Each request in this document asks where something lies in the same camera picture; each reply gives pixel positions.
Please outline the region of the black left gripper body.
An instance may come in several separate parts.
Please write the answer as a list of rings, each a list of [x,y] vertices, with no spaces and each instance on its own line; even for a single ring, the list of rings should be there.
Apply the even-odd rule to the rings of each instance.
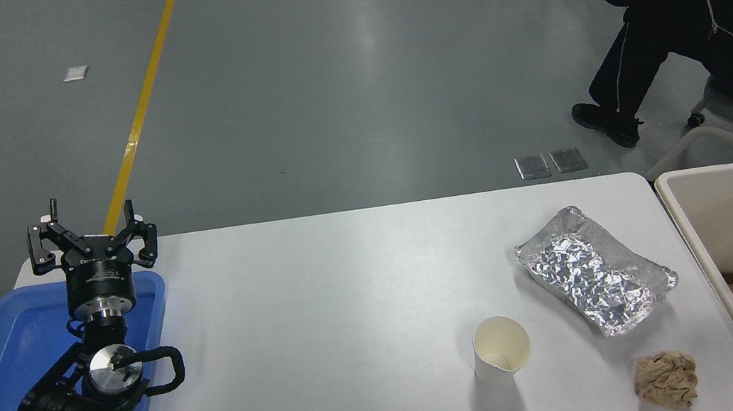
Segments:
[[[84,239],[84,248],[62,248],[67,305],[71,318],[125,313],[136,303],[131,261],[134,255],[116,237]]]

